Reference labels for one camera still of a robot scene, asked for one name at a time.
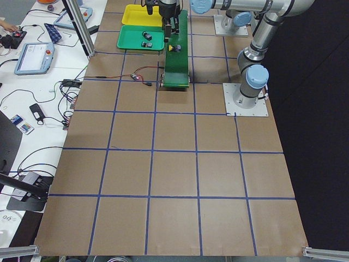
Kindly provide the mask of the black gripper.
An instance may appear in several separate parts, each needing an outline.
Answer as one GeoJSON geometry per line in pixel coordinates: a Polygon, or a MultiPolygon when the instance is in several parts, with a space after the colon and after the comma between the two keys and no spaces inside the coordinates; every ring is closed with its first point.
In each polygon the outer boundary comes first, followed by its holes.
{"type": "Polygon", "coordinates": [[[178,15],[181,12],[180,3],[177,0],[145,0],[145,6],[147,8],[148,15],[153,14],[153,7],[159,7],[159,14],[164,18],[164,42],[168,43],[171,37],[171,33],[179,33],[179,18],[178,15]]]}

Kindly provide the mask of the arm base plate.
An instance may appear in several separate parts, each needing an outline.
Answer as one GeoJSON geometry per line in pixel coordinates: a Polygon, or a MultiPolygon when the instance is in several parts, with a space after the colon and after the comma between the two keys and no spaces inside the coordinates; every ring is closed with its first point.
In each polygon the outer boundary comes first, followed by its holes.
{"type": "Polygon", "coordinates": [[[249,35],[247,24],[251,15],[238,14],[234,18],[227,15],[214,15],[215,34],[220,36],[247,37],[249,35]]]}
{"type": "Polygon", "coordinates": [[[227,116],[268,117],[262,91],[255,98],[245,97],[240,92],[239,83],[223,83],[223,90],[227,116]]]}

